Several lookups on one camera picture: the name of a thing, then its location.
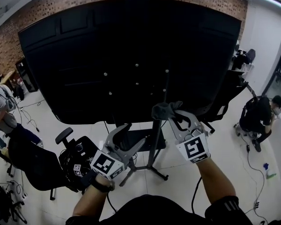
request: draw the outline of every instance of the shoe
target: shoe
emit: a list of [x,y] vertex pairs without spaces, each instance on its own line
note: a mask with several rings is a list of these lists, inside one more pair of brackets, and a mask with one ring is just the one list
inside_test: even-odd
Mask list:
[[256,139],[253,139],[253,140],[252,140],[252,143],[253,143],[254,148],[256,149],[256,151],[257,151],[257,152],[261,152],[260,143],[259,143]]
[[42,139],[40,139],[40,142],[37,144],[37,146],[40,147],[40,148],[44,148]]

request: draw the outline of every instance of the brick wall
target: brick wall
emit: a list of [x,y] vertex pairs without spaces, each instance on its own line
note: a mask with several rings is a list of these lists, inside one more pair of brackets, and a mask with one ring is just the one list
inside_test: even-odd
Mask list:
[[[0,27],[0,74],[16,69],[15,63],[23,57],[18,31],[31,23],[67,8],[100,0],[33,0],[12,15]],[[247,12],[245,0],[180,0],[212,8],[242,21],[243,33]]]

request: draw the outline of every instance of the chair armrest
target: chair armrest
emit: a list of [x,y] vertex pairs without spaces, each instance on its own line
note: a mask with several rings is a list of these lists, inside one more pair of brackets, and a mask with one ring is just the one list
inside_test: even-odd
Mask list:
[[67,140],[67,137],[73,132],[73,129],[68,127],[67,129],[63,130],[56,138],[56,144],[60,144],[63,140]]

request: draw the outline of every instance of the blue object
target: blue object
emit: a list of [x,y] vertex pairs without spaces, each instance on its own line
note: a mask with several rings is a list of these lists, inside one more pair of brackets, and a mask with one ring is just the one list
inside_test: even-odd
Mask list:
[[267,169],[268,169],[268,166],[269,166],[269,164],[268,164],[268,163],[264,163],[264,164],[263,164],[263,167],[264,167],[264,169],[265,169],[265,170],[267,170]]

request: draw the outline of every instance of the wrist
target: wrist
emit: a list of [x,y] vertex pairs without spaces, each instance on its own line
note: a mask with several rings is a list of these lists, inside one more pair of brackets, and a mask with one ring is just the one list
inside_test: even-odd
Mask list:
[[108,179],[106,179],[103,176],[101,176],[100,174],[98,174],[96,176],[95,180],[98,183],[100,183],[101,185],[106,186],[106,187],[109,187],[111,185],[111,182]]

